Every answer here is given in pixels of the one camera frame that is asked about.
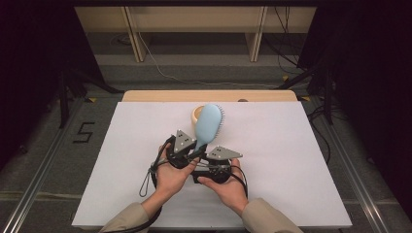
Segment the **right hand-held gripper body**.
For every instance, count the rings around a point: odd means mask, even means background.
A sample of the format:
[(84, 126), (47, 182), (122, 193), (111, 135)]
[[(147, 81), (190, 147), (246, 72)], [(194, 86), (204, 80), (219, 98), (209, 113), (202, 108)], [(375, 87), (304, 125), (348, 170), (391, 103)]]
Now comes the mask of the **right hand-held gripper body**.
[(225, 183), (232, 174), (232, 158), (240, 158), (240, 152), (229, 150), (221, 146), (215, 147), (203, 155), (197, 163), (197, 168), (193, 171), (193, 180), (198, 183), (199, 177), (211, 179), (215, 183)]

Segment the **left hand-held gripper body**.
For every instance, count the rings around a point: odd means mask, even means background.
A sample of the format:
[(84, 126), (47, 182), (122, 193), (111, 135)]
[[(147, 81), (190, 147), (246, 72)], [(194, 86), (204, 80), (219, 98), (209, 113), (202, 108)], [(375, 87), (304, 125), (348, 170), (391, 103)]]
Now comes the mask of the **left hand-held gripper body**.
[(178, 129), (172, 137), (171, 146), (166, 151), (168, 162), (177, 169), (183, 169), (189, 165), (189, 153), (194, 149), (196, 140)]

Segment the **light blue hairbrush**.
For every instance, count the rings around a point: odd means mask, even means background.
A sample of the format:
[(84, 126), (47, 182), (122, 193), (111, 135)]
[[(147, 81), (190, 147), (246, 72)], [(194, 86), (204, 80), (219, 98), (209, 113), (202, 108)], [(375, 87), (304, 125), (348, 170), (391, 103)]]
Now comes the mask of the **light blue hairbrush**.
[(223, 122), (223, 109), (215, 104), (203, 106), (194, 127), (196, 138), (195, 150), (211, 143), (219, 133)]

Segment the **cream duck-shaped holder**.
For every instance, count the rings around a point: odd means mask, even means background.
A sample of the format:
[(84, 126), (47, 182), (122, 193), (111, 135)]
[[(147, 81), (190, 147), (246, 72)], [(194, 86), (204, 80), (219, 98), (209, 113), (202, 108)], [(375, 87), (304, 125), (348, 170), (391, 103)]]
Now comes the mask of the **cream duck-shaped holder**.
[(203, 110), (203, 106), (198, 106), (198, 107), (196, 107), (192, 110), (191, 115), (190, 115), (191, 125), (192, 126), (196, 125), (202, 110)]

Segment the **person's left hand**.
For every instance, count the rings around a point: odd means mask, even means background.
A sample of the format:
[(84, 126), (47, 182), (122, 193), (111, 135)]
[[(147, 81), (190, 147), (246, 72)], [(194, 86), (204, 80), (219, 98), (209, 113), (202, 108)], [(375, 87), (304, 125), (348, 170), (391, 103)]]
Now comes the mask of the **person's left hand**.
[(163, 163), (157, 167), (157, 186), (154, 197), (161, 203), (167, 202), (184, 186), (189, 175), (194, 171), (199, 159), (196, 158), (183, 169), (177, 169), (170, 163)]

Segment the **person's right hand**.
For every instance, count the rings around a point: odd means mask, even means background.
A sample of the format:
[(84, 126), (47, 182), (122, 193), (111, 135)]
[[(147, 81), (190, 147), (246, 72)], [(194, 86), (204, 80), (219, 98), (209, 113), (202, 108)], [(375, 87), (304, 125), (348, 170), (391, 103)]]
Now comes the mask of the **person's right hand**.
[(215, 183), (205, 177), (199, 177), (197, 180), (215, 191), (227, 207), (237, 215), (242, 216), (249, 201), (243, 184), (238, 181), (238, 179), (243, 179), (240, 161), (237, 158), (233, 158), (231, 160), (231, 166), (233, 177), (230, 177), (225, 183)]

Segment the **light wooden table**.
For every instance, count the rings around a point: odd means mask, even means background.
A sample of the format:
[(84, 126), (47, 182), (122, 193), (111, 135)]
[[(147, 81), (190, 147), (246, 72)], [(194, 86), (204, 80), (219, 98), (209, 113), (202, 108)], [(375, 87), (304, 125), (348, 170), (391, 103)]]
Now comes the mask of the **light wooden table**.
[(291, 90), (128, 90), (122, 102), (294, 102)]

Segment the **white table board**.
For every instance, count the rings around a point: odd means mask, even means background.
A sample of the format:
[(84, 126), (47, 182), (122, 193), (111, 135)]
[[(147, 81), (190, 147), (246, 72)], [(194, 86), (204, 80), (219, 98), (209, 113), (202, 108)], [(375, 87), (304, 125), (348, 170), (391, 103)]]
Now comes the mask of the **white table board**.
[[(98, 228), (132, 202), (158, 147), (177, 130), (192, 134), (194, 102), (120, 102), (72, 222)], [(222, 102), (214, 146), (242, 153), (250, 198), (263, 198), (300, 227), (352, 222), (299, 102)], [(240, 217), (209, 188), (187, 180), (155, 229), (239, 229)]]

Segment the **black tripod stand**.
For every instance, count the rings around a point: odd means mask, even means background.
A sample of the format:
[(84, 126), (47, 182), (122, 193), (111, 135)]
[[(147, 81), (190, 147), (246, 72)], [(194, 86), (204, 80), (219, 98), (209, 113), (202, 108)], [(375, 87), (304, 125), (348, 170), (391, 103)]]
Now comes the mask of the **black tripod stand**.
[(329, 124), (332, 124), (331, 118), (331, 97), (332, 97), (332, 78), (329, 69), (318, 63), (308, 70), (304, 71), (302, 74), (297, 75), (291, 80), (281, 84), (279, 89), (286, 90), (305, 80), (306, 78), (311, 78), (306, 91), (310, 95), (323, 94), (324, 96), (324, 109), (323, 114)]
[(123, 90), (107, 85), (103, 80), (95, 79), (78, 69), (66, 69), (58, 76), (58, 96), (60, 100), (60, 128), (64, 128), (69, 119), (69, 103), (67, 91), (70, 91), (75, 98), (83, 98), (87, 94), (84, 83), (93, 85), (109, 92), (123, 93)]

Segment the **beige wooden desk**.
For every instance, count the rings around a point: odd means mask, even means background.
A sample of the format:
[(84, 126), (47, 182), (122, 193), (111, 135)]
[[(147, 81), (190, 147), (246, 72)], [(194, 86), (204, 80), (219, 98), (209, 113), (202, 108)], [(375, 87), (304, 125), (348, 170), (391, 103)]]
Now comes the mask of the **beige wooden desk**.
[(86, 32), (125, 32), (135, 60), (145, 60), (158, 32), (242, 33), (250, 60), (258, 60), (264, 33), (306, 33), (314, 7), (77, 7)]

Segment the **black curtain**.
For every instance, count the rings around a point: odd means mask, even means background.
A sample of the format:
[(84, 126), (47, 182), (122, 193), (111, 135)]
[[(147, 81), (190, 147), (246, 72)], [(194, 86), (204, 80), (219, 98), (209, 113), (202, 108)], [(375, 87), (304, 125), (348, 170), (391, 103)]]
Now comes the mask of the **black curtain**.
[(56, 94), (61, 73), (103, 81), (75, 3), (0, 0), (0, 168)]
[(311, 0), (301, 64), (333, 35), (336, 97), (403, 210), (412, 215), (412, 0)]

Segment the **metal floor rail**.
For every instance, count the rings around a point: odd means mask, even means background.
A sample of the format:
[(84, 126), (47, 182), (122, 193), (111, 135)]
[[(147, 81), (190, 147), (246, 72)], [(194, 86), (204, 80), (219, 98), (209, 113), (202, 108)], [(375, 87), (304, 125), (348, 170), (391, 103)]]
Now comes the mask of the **metal floor rail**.
[(55, 158), (58, 154), (58, 151), (63, 144), (64, 138), (67, 135), (73, 120), (79, 112), (79, 109), (82, 107), (84, 99), (75, 99), (72, 103), (72, 106), (69, 108), (69, 117), (60, 126), (56, 133), (53, 136), (52, 142), (48, 147), (47, 152), (42, 158), (41, 163), (37, 167), (36, 173), (33, 175), (30, 180), (27, 188), (22, 192), (0, 192), (0, 200), (16, 200), (16, 207), (10, 214), (10, 217), (5, 222), (5, 225), (0, 228), (0, 233), (18, 233), (24, 220), (26, 219), (30, 208), (32, 207), (34, 201), (36, 200), (39, 190), (43, 186), (45, 179), (50, 171)]
[(355, 192), (357, 199), (363, 209), (363, 212), (374, 233), (390, 233), (388, 225), (384, 221), (379, 208), (375, 204), (372, 196), (367, 190), (361, 176), (356, 170), (349, 153), (345, 149), (343, 142), (339, 138), (337, 131), (333, 125), (330, 125), (327, 119), (322, 117), (323, 125), (326, 132), (331, 138), (332, 144), (337, 149), (337, 155), (342, 162), (342, 168), (345, 171), (347, 179), (349, 180), (352, 190)]

